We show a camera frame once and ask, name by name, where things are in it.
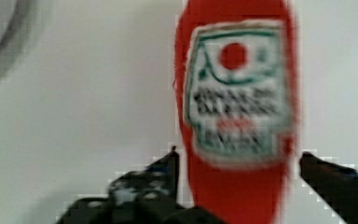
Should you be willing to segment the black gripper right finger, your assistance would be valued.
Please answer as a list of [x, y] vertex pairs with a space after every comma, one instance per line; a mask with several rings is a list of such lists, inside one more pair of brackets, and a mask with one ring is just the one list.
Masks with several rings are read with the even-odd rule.
[[299, 160], [301, 178], [347, 223], [358, 224], [358, 171], [310, 152]]

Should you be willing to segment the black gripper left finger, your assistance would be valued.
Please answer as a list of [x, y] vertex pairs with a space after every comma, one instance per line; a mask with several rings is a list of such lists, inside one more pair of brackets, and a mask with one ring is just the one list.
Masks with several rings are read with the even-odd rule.
[[180, 156], [171, 148], [142, 171], [109, 184], [105, 197], [82, 198], [56, 224], [227, 224], [199, 206], [177, 202]]

